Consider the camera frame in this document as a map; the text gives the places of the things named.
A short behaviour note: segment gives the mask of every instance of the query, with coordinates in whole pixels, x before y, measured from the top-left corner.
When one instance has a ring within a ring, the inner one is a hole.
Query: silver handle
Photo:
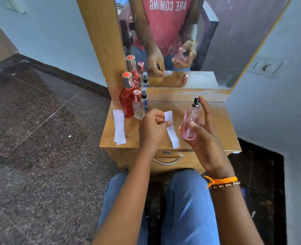
[[[178,161],[180,161],[182,158],[184,158],[184,156],[180,156],[178,157],[177,159],[175,159],[174,161],[172,162],[168,162],[168,163],[165,163],[165,162],[162,162],[160,160],[157,160],[156,158],[153,158],[153,160],[161,165],[165,165],[165,166],[169,166],[169,165],[173,165],[175,163],[177,163]]]

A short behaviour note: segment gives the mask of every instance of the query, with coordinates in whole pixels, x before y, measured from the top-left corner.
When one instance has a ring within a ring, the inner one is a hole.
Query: wooden mirror frame
[[[268,35],[281,19],[291,1],[292,0],[288,0],[285,3],[279,16],[276,18],[272,27],[265,35],[261,44],[231,89],[151,87],[147,89],[148,100],[190,101],[195,96],[201,95],[209,102],[225,102],[264,44]],[[99,65],[103,71],[110,95],[113,100],[118,100],[119,94],[123,89],[122,73],[127,71],[127,66],[115,8],[115,0],[77,0],[77,3],[97,55]]]

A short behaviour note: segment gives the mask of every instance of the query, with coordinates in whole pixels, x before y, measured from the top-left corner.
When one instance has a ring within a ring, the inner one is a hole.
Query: speckled tile floor
[[[120,172],[99,148],[110,102],[107,88],[31,58],[0,63],[0,244],[90,244]],[[239,142],[229,159],[248,210],[265,244],[286,244],[283,157]],[[148,188],[149,245],[160,243],[163,189]]]

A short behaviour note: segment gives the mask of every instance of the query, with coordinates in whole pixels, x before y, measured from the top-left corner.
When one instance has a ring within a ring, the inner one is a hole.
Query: person's left hand
[[[186,51],[189,51],[189,58],[188,61],[186,63],[181,62],[177,59],[172,59],[173,65],[176,69],[186,69],[186,68],[190,68],[192,61],[196,58],[197,56],[197,43],[196,42],[192,42],[187,40],[180,48],[179,51],[185,49]]]
[[[164,112],[158,109],[150,110],[139,123],[139,142],[141,150],[155,153],[172,123],[165,121]]]

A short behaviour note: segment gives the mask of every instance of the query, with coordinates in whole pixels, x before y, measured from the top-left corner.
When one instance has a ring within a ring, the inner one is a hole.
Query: t-shirt
[[[180,30],[193,0],[143,0],[149,28],[163,56],[181,47]],[[135,34],[133,45],[144,50]]]

